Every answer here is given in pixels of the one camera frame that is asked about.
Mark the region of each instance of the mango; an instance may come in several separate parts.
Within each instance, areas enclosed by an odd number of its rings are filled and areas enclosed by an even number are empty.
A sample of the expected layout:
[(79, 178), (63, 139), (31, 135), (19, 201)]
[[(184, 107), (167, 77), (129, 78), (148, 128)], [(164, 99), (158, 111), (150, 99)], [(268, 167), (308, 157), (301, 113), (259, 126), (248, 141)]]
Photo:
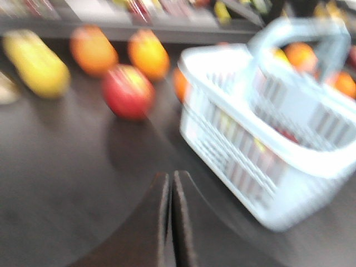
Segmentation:
[(20, 29), (3, 37), (5, 55), (23, 82), (41, 98), (59, 98), (70, 84), (70, 72), (34, 32)]

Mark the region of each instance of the store shelf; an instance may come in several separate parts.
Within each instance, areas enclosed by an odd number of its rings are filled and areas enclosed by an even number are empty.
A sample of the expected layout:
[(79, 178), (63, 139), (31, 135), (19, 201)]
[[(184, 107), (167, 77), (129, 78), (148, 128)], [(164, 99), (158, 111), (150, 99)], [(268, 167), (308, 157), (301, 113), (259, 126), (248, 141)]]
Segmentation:
[(161, 14), (150, 23), (133, 18), (124, 10), (75, 6), (55, 6), (61, 19), (45, 20), (35, 18), (0, 17), (0, 34), (18, 28), (27, 28), (42, 38), (69, 38), (71, 32), (84, 23), (94, 23), (102, 28), (112, 41), (127, 41), (139, 28), (152, 29), (163, 43), (187, 43), (209, 45), (217, 42), (247, 42), (260, 29), (246, 19), (234, 19), (222, 26), (206, 9), (193, 10), (190, 17), (172, 17)]
[(241, 15), (242, 17), (248, 18), (250, 21), (252, 21), (253, 24), (259, 27), (265, 26), (265, 23), (262, 20), (261, 16), (257, 14), (255, 11), (253, 11), (252, 9), (245, 7), (243, 4), (235, 0), (221, 0), (221, 1), (237, 14)]

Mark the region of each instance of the shopping basket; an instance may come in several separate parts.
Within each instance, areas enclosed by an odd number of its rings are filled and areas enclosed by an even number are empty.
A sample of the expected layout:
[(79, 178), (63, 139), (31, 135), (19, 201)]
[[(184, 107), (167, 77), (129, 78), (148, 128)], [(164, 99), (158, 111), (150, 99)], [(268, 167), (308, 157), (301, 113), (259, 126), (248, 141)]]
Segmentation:
[[(272, 56), (296, 41), (314, 45), (319, 81)], [(356, 169), (356, 104), (323, 82), (349, 46), (341, 21), (279, 18), (248, 45), (181, 54), (191, 85), (181, 134), (268, 229), (325, 206)]]

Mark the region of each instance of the orange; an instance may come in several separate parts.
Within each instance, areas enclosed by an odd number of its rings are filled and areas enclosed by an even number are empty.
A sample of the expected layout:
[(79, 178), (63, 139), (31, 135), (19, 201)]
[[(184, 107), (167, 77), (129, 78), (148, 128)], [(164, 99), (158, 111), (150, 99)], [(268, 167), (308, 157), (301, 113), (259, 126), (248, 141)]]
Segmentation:
[(186, 91), (189, 87), (189, 83), (179, 68), (175, 68), (173, 70), (173, 84), (176, 96), (178, 97), (179, 101), (183, 103)]
[(101, 29), (85, 25), (75, 29), (70, 50), (78, 65), (89, 75), (101, 77), (118, 63), (118, 54)]
[(350, 74), (348, 74), (347, 72), (339, 72), (332, 85), (341, 93), (353, 99), (356, 98), (356, 84)]
[(128, 42), (131, 63), (151, 81), (163, 79), (170, 68), (170, 59), (160, 40), (150, 29), (139, 30)]
[(314, 72), (318, 58), (306, 43), (291, 43), (284, 50), (289, 63), (299, 72)]

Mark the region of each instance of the dark countertop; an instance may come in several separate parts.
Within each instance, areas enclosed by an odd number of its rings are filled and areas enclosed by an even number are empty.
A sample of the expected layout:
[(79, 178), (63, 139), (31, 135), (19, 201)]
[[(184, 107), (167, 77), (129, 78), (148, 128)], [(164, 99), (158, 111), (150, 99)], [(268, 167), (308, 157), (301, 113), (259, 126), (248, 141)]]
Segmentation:
[[(281, 263), (354, 266), (355, 176), (328, 207), (285, 233), (272, 233), (180, 136), (181, 105), (171, 74), (155, 84), (149, 119), (127, 122), (108, 109), (100, 82), (76, 66), (66, 42), (48, 44), (70, 67), (68, 94), (44, 101), (22, 88), (18, 102), (0, 106), (0, 266), (60, 267), (75, 261), (120, 226), (156, 172), (177, 169), (190, 172), (236, 234)], [(121, 62), (128, 62), (123, 44), (115, 46)], [(168, 48), (173, 65), (180, 49)], [(3, 54), (0, 59), (0, 68), (14, 73)]]

